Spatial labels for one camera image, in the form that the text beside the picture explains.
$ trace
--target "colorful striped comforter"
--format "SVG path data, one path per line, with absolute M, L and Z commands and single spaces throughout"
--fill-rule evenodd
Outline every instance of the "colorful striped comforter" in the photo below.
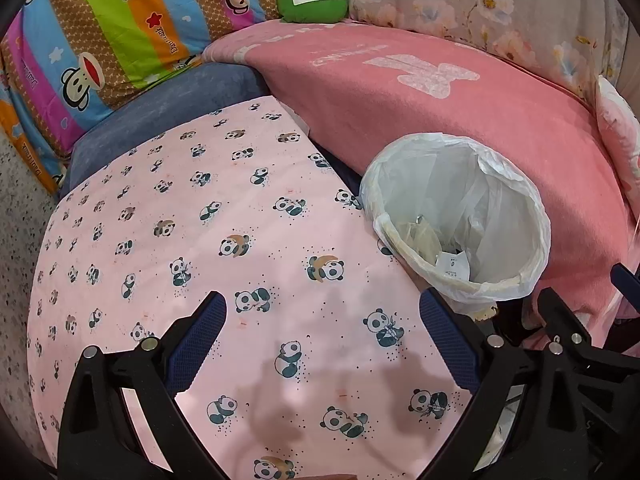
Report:
M 212 40 L 277 15 L 276 0 L 27 0 L 0 43 L 0 125 L 54 192 L 85 132 Z

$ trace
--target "pink panda print sheet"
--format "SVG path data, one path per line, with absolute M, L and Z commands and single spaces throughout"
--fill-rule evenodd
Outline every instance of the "pink panda print sheet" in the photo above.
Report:
M 134 348 L 216 290 L 226 324 L 176 402 L 231 479 L 416 478 L 469 394 L 345 187 L 264 97 L 161 134 L 69 194 L 46 231 L 28 323 L 53 460 L 82 349 Z M 135 400 L 142 445 L 163 465 Z

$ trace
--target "pink pillow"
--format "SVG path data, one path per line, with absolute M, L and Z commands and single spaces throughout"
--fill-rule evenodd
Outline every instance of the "pink pillow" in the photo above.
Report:
M 603 76 L 596 85 L 596 116 L 602 142 L 616 168 L 626 198 L 636 218 L 640 218 L 640 123 Z

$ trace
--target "blue cushion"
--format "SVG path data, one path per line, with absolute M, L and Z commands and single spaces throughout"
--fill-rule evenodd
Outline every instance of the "blue cushion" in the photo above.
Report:
M 140 94 L 76 142 L 61 195 L 157 134 L 269 94 L 262 76 L 247 66 L 205 63 L 178 74 Z

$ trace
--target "trash bin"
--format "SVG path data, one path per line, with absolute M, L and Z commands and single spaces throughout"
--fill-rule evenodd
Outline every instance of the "trash bin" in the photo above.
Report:
M 551 227 L 538 189 L 468 137 L 396 140 L 367 168 L 360 198 L 383 243 L 461 314 L 529 295 L 546 267 Z

